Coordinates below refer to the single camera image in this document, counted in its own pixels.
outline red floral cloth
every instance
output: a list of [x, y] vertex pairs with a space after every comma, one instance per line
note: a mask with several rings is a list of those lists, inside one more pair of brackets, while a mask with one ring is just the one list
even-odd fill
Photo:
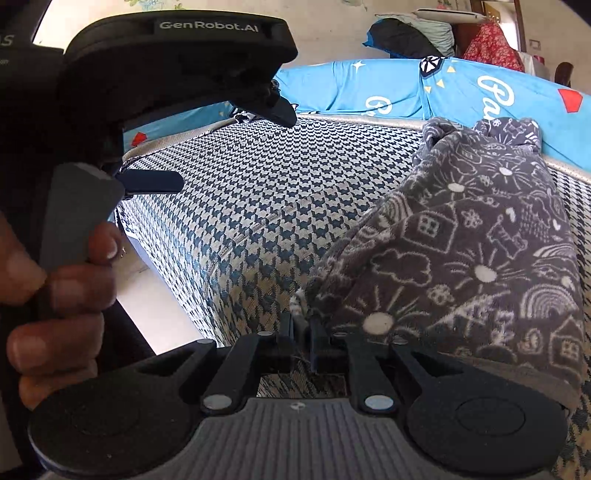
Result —
[[509, 46], [505, 34], [496, 22], [482, 25], [464, 54], [464, 60], [479, 61], [525, 72], [519, 54]]

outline textured gray grip surface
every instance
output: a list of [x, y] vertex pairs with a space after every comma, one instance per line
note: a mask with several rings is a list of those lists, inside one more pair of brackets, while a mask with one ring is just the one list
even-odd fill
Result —
[[174, 459], [135, 480], [462, 478], [422, 458], [393, 421], [360, 415], [347, 399], [252, 398], [239, 413], [205, 420]]
[[46, 271], [84, 263], [88, 239], [125, 194], [121, 182], [88, 164], [64, 163], [51, 180], [39, 264]]

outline houndstooth pattern fabric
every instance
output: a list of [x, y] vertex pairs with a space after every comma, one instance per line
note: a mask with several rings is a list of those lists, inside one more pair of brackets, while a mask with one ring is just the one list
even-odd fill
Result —
[[[231, 125], [140, 157], [134, 168], [175, 170], [178, 195], [137, 196], [118, 218], [138, 238], [198, 330], [218, 344], [277, 330], [290, 297], [333, 241], [412, 170], [420, 132], [300, 119]], [[585, 301], [587, 374], [555, 473], [591, 478], [591, 187], [552, 170], [577, 246]], [[268, 382], [271, 394], [319, 397], [337, 380]]]

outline crumpled cloth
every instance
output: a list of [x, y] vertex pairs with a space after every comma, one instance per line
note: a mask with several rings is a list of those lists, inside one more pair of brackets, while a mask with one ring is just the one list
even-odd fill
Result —
[[478, 35], [470, 42], [463, 59], [525, 73], [519, 54], [507, 42], [501, 26], [493, 21], [482, 25]]
[[413, 172], [337, 240], [291, 302], [329, 333], [397, 336], [568, 408], [583, 372], [583, 297], [535, 121], [429, 120]]

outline blue bedsheet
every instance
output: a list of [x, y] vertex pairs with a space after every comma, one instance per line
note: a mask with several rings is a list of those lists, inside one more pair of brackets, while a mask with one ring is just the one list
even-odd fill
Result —
[[144, 141], [157, 140], [168, 135], [187, 132], [219, 122], [228, 118], [232, 109], [233, 106], [229, 102], [215, 103], [214, 105], [202, 106], [128, 130], [123, 134], [125, 151], [127, 152]]
[[591, 171], [584, 139], [591, 98], [513, 70], [459, 59], [357, 60], [283, 69], [281, 94], [297, 112], [384, 118], [442, 116], [468, 127], [501, 116], [533, 118], [544, 153]]

